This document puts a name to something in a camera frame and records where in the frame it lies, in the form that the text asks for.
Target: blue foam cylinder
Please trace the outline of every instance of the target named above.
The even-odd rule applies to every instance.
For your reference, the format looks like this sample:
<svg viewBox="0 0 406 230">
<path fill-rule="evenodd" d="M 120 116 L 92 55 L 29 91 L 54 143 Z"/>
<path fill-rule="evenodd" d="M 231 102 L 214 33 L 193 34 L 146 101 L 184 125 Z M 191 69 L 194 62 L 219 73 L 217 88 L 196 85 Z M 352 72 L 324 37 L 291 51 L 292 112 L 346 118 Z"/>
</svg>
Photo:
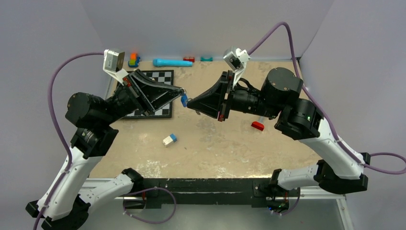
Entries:
<svg viewBox="0 0 406 230">
<path fill-rule="evenodd" d="M 192 66 L 193 62 L 191 61 L 182 61 L 182 60 L 166 60 L 166 59 L 154 59 L 152 64 L 156 67 L 160 66 Z"/>
</svg>

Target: orange block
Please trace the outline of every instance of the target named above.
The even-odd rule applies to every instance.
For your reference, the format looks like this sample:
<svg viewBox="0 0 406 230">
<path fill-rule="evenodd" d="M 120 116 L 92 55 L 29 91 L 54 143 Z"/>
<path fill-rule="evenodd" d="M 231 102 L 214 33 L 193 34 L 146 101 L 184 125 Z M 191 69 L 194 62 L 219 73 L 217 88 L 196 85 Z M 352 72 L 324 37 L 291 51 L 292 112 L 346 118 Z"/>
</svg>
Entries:
<svg viewBox="0 0 406 230">
<path fill-rule="evenodd" d="M 130 55 L 130 60 L 137 60 L 137 53 L 132 53 Z"/>
</svg>

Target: small toy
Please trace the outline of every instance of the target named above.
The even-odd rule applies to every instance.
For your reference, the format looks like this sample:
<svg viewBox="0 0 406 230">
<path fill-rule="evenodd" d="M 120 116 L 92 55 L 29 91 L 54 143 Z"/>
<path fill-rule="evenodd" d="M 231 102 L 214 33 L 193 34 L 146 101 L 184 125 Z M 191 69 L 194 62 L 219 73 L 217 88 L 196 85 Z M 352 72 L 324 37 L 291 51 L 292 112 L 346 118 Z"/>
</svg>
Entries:
<svg viewBox="0 0 406 230">
<path fill-rule="evenodd" d="M 137 53 L 132 53 L 132 54 L 130 55 L 130 60 L 137 60 L 137 56 L 138 56 Z"/>
<path fill-rule="evenodd" d="M 200 61 L 213 61 L 213 57 L 211 57 L 211 56 L 201 56 Z"/>
<path fill-rule="evenodd" d="M 183 107 L 188 106 L 188 96 L 185 94 L 180 97 L 180 102 L 182 102 Z"/>
<path fill-rule="evenodd" d="M 136 68 L 138 67 L 140 61 L 140 56 L 137 53 L 132 53 L 130 55 L 130 60 L 128 61 L 128 67 Z"/>
<path fill-rule="evenodd" d="M 176 141 L 178 141 L 178 139 L 177 139 L 176 136 L 172 133 L 171 135 L 167 136 L 167 137 L 163 140 L 163 143 L 164 143 L 165 147 L 168 147 L 169 145 L 171 145 L 172 143 L 175 143 Z"/>
<path fill-rule="evenodd" d="M 258 121 L 252 122 L 251 126 L 256 128 L 256 129 L 259 129 L 259 130 L 263 131 L 264 128 L 265 128 L 263 123 L 264 123 L 264 117 L 261 116 Z"/>
<path fill-rule="evenodd" d="M 184 57 L 183 60 L 194 62 L 194 57 Z"/>
<path fill-rule="evenodd" d="M 166 60 L 166 59 L 154 59 L 152 64 L 156 67 L 161 66 L 192 66 L 193 62 L 191 61 L 181 61 L 181 60 Z"/>
</svg>

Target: beige surface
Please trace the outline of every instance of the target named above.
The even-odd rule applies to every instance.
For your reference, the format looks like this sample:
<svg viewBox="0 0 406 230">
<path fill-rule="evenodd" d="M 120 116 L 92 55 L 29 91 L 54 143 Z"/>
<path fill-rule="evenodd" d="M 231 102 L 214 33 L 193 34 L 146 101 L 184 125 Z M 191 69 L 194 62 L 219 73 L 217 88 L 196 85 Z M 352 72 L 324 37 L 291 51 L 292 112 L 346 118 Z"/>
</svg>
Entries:
<svg viewBox="0 0 406 230">
<path fill-rule="evenodd" d="M 244 78 L 261 88 L 269 70 L 291 62 L 249 62 Z M 225 62 L 195 62 L 193 67 L 156 68 L 141 62 L 141 70 L 174 69 L 174 84 L 195 97 L 210 88 L 227 71 Z M 113 178 L 133 168 L 144 177 L 229 178 L 270 176 L 274 169 L 294 169 L 317 162 L 320 157 L 307 146 L 293 141 L 266 120 L 265 130 L 251 127 L 258 116 L 231 111 L 218 122 L 173 103 L 172 119 L 120 120 L 112 124 L 119 133 L 91 177 Z M 164 147 L 162 140 L 174 133 L 178 142 Z"/>
</svg>

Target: blue toy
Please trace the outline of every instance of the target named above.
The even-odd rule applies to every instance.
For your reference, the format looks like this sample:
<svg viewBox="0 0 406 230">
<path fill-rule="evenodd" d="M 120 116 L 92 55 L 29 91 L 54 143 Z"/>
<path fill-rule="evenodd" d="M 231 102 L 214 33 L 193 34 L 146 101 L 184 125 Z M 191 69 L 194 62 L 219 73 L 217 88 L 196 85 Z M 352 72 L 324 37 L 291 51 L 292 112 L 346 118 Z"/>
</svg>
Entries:
<svg viewBox="0 0 406 230">
<path fill-rule="evenodd" d="M 154 59 L 152 64 L 156 67 L 161 66 L 192 66 L 193 62 L 191 61 L 182 61 L 182 60 L 166 60 L 166 59 Z"/>
<path fill-rule="evenodd" d="M 136 67 L 138 67 L 140 61 L 141 61 L 140 56 L 137 56 L 137 59 L 135 59 L 135 60 L 132 59 L 132 60 L 128 61 L 128 67 L 136 68 Z"/>
</svg>

